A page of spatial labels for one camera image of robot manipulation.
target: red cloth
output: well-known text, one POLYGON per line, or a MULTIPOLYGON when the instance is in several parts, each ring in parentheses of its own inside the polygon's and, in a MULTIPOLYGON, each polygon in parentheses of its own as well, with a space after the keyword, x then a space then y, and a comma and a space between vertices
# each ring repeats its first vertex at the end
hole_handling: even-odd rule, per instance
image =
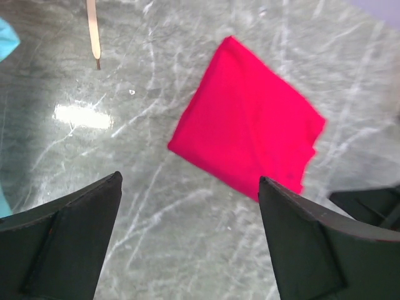
POLYGON ((302 95, 227 37, 168 149, 258 201, 261 176, 301 193, 324 125, 302 95))

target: gray marble surface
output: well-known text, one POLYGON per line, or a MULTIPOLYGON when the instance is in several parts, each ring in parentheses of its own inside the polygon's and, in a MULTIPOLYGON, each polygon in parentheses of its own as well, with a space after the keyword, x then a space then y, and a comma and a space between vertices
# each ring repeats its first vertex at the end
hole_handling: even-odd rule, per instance
POLYGON ((97 0, 97 15, 101 71, 85 1, 0 8, 22 40, 0 64, 0 179, 14 211, 124 176, 95 299, 279 299, 258 205, 166 149, 225 36, 329 119, 304 195, 331 208, 332 189, 399 181, 399 34, 360 9, 97 0))

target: red fabric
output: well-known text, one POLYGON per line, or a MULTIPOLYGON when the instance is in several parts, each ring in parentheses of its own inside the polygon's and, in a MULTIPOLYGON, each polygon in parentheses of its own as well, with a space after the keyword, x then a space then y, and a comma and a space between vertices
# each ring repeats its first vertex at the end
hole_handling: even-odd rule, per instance
POLYGON ((301 193, 324 124, 302 95, 227 37, 168 148, 258 201, 261 176, 301 193))

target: cyan object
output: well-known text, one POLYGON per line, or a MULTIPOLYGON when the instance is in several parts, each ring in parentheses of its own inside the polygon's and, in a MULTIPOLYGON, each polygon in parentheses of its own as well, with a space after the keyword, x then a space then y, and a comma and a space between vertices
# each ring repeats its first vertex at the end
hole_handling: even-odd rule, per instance
POLYGON ((3 189, 0 184, 0 218, 8 217, 12 214, 13 211, 8 205, 6 197, 4 197, 3 189))
POLYGON ((9 56, 19 43, 20 40, 15 30, 0 17, 0 62, 9 56))

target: wooden stick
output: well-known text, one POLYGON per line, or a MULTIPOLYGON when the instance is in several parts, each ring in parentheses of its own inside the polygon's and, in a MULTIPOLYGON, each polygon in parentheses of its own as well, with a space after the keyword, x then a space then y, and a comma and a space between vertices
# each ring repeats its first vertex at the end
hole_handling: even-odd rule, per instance
POLYGON ((98 17, 96 15, 96 0, 86 0, 87 4, 87 20, 89 21, 90 42, 92 44, 92 52, 96 58, 97 70, 100 70, 100 39, 98 28, 98 17))

